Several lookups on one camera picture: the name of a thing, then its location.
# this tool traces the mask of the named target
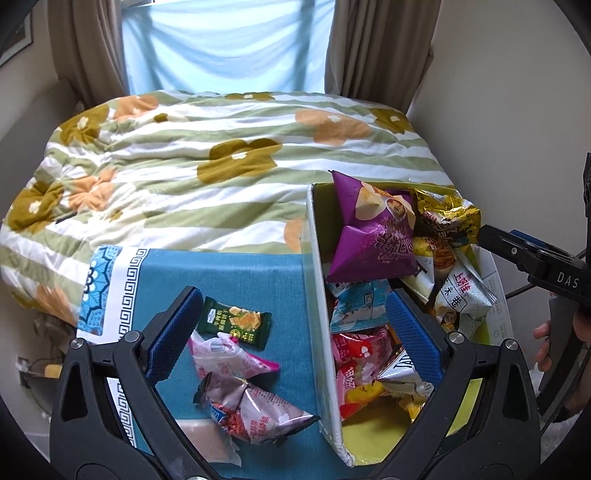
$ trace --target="light blue curtain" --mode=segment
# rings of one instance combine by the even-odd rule
[[[123,10],[131,93],[324,92],[335,0],[184,0]]]

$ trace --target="pink snack wrapper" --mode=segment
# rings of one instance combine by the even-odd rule
[[[337,333],[332,336],[333,357],[337,364],[336,391],[341,420],[348,419],[386,390],[375,381],[392,355],[388,330],[377,328],[370,335]]]
[[[259,374],[278,372],[280,365],[245,352],[238,340],[228,333],[218,332],[217,337],[203,340],[193,332],[188,341],[193,366],[199,380],[209,372],[251,378]]]
[[[377,373],[392,355],[392,340],[384,327],[372,330],[371,335],[337,333],[332,336],[331,344],[337,366],[353,360],[362,368],[370,365],[369,375]]]
[[[255,445],[280,445],[320,420],[279,395],[217,373],[209,373],[201,381],[193,402],[208,410],[230,435]]]

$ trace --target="striped duvet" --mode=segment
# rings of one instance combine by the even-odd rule
[[[21,304],[76,324],[103,244],[299,252],[306,188],[329,170],[451,186],[400,112],[308,93],[114,99],[60,125],[0,230]]]

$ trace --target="blue gripper pad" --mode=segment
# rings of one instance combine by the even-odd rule
[[[547,248],[548,246],[542,240],[538,240],[537,238],[528,235],[527,233],[520,232],[519,230],[512,230],[509,232],[511,235],[518,236],[522,240],[525,240],[533,245],[537,245],[540,248]]]
[[[201,291],[194,288],[172,313],[160,335],[153,341],[152,347],[148,351],[146,379],[156,383],[166,380],[170,376],[170,372],[187,344],[202,310],[203,295]],[[169,311],[166,311],[159,315],[168,314]]]
[[[395,291],[386,300],[386,315],[421,380],[439,386],[443,379],[441,353],[415,314]]]

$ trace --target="blue snack wrapper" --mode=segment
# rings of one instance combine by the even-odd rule
[[[327,283],[326,287],[336,300],[330,333],[358,332],[387,323],[388,280]]]

